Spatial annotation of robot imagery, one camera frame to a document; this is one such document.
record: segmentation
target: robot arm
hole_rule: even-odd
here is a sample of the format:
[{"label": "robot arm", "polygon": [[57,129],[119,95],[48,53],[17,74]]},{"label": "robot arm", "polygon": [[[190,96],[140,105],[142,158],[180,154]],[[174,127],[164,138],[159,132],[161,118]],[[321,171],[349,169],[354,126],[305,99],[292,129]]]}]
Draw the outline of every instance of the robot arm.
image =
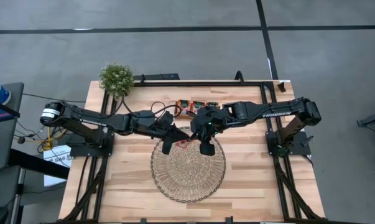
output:
[{"label": "robot arm", "polygon": [[261,118],[296,115],[284,128],[278,130],[278,141],[291,141],[294,134],[306,125],[314,126],[321,121],[320,113],[314,102],[306,98],[292,101],[257,105],[252,102],[235,102],[223,105],[219,110],[214,107],[200,108],[191,121],[193,138],[201,141],[200,152],[212,156],[215,149],[210,140],[228,128],[243,127]]},{"label": "robot arm", "polygon": [[[173,142],[188,139],[188,134],[172,125],[173,116],[168,111],[160,119],[157,119],[152,111],[107,115],[61,101],[46,104],[40,122],[45,126],[61,126],[72,131],[84,137],[91,147],[101,147],[110,132],[122,136],[141,134],[159,138],[164,141],[163,152],[166,154],[169,153]],[[108,132],[91,129],[83,123],[106,127]]]}]

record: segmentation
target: wooden table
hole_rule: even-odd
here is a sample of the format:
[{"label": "wooden table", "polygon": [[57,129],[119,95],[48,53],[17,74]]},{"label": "wooden table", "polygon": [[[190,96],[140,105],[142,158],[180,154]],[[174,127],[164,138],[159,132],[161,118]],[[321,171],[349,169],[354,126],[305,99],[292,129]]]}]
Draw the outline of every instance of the wooden table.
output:
[{"label": "wooden table", "polygon": [[[285,83],[285,88],[284,93],[275,88],[277,101],[294,99],[291,83]],[[91,82],[85,108],[100,111],[103,95],[98,82]],[[271,101],[269,92],[266,95]],[[155,101],[171,105],[179,99],[220,104],[234,101],[262,103],[260,89],[255,86],[135,87],[126,97],[126,103],[133,111],[139,111],[149,110]],[[157,103],[153,110],[161,107]],[[118,113],[127,111],[121,108]],[[292,118],[283,117],[283,125]],[[175,123],[183,127],[189,126],[190,121],[176,119]],[[267,152],[266,131],[266,121],[260,119],[244,128],[228,129],[216,136],[226,155],[225,179],[211,197],[197,203],[174,202],[157,189],[150,171],[150,156],[157,139],[135,134],[116,135],[113,155],[107,166],[99,222],[139,222],[141,218],[147,218],[148,222],[223,222],[230,216],[236,222],[282,221],[273,161]],[[59,218],[68,215],[75,205],[84,160],[80,157],[72,162]],[[312,165],[302,156],[290,156],[290,160],[298,192],[313,211],[323,217]],[[90,160],[81,194],[85,191],[89,164]],[[285,192],[292,217],[292,200],[287,189]],[[93,195],[90,200],[88,218],[93,216],[95,197]]]}]

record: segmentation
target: concrete floor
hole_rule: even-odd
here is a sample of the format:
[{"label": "concrete floor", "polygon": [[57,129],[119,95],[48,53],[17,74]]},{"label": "concrete floor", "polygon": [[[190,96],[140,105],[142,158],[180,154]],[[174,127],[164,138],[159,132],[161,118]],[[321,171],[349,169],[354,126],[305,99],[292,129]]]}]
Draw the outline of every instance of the concrete floor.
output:
[{"label": "concrete floor", "polygon": [[[375,25],[375,0],[263,5],[269,26]],[[0,0],[0,29],[259,25],[253,0]],[[375,223],[375,133],[356,125],[375,113],[375,30],[269,35],[279,78],[292,80],[296,97],[316,101],[323,117],[306,130],[315,136],[310,145],[326,216]],[[107,62],[183,80],[233,78],[236,70],[246,79],[270,79],[261,31],[0,35],[0,83],[24,82],[26,93],[84,100]],[[39,129],[46,102],[23,97],[21,123]],[[36,154],[33,144],[14,148]],[[61,196],[27,206],[22,222],[55,221],[60,204]]]}]

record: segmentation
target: potted plant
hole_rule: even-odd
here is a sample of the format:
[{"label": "potted plant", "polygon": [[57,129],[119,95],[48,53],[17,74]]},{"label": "potted plant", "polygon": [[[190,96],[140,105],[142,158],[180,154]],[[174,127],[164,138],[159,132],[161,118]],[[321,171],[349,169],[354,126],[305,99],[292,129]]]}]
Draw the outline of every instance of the potted plant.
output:
[{"label": "potted plant", "polygon": [[108,63],[101,69],[100,88],[106,90],[114,98],[128,96],[133,86],[133,72],[129,66]]}]

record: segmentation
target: round woven mat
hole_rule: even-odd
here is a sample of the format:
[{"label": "round woven mat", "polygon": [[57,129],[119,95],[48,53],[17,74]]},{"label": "round woven mat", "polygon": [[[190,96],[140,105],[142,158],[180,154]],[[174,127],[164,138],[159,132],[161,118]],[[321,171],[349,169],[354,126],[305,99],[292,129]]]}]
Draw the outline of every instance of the round woven mat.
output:
[{"label": "round woven mat", "polygon": [[[190,133],[190,128],[180,128]],[[222,183],[226,159],[220,143],[212,138],[214,156],[200,154],[200,141],[175,142],[169,155],[162,153],[162,141],[151,155],[151,172],[158,189],[177,202],[197,202],[213,194]]]}]

